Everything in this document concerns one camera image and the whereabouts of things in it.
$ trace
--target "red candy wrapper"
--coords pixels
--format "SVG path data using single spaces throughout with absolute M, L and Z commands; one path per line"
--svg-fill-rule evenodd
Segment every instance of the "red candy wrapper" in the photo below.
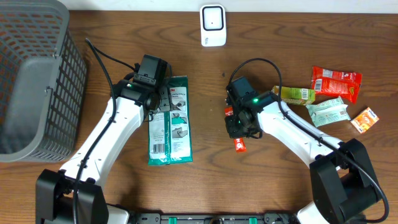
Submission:
M 232 106 L 224 109 L 225 116 L 234 115 L 234 111 L 232 110 Z M 246 152 L 246 145 L 244 144 L 243 138 L 234 139 L 235 150 L 236 152 Z
M 317 66 L 312 67 L 311 88 L 315 90 L 315 94 L 341 96 L 356 103 L 361 83 L 361 73 L 337 72 Z

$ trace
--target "wood grain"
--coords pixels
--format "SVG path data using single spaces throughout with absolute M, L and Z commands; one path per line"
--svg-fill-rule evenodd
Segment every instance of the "wood grain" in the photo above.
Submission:
M 147 165 L 147 124 L 126 143 L 109 174 L 104 194 L 108 203 L 164 213 L 296 212 L 312 200 L 305 164 L 272 136 L 248 139 L 248 151 L 237 154 L 224 126 L 225 86 L 243 61 L 264 57 L 281 69 L 285 86 L 310 86 L 311 67 L 361 72 L 358 102 L 350 102 L 353 118 L 370 106 L 380 121 L 360 135 L 348 122 L 320 129 L 347 141 L 359 139 L 368 149 L 379 182 L 391 206 L 386 223 L 398 222 L 398 15 L 228 13 L 228 39 L 223 47 L 200 44 L 200 20 L 192 12 L 72 11 L 70 30 L 89 66 L 89 80 L 77 147 L 100 119 L 109 86 L 85 45 L 90 38 L 100 50 L 127 63 L 144 54 L 173 66 L 174 75 L 187 75 L 194 162 Z M 113 82 L 128 68 L 104 59 Z M 265 91 L 278 84 L 269 65 L 253 62 L 245 75 Z M 310 121 L 303 106 L 292 106 Z M 44 168 L 61 164 L 0 164 L 0 223 L 33 223 L 35 181 Z M 366 210 L 369 218 L 383 213 L 379 203 Z

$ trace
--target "yellow-green box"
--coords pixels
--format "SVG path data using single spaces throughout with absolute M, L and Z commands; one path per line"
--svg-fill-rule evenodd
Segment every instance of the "yellow-green box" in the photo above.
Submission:
M 271 92 L 279 94 L 279 86 L 274 86 Z M 315 101 L 315 90 L 306 88 L 282 87 L 282 101 L 295 105 L 309 105 Z

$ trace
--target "green clip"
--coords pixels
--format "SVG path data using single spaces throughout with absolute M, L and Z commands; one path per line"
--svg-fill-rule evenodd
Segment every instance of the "green clip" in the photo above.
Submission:
M 169 224 L 177 224 L 177 218 L 170 217 L 169 218 Z
M 257 224 L 257 218 L 249 218 L 249 224 Z

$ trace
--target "small orange package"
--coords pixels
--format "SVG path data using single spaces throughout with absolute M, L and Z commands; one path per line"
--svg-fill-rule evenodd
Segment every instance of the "small orange package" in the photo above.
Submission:
M 371 126 L 378 120 L 379 117 L 377 117 L 370 108 L 366 108 L 366 110 L 362 111 L 357 117 L 355 117 L 351 123 L 362 134 L 371 128 Z

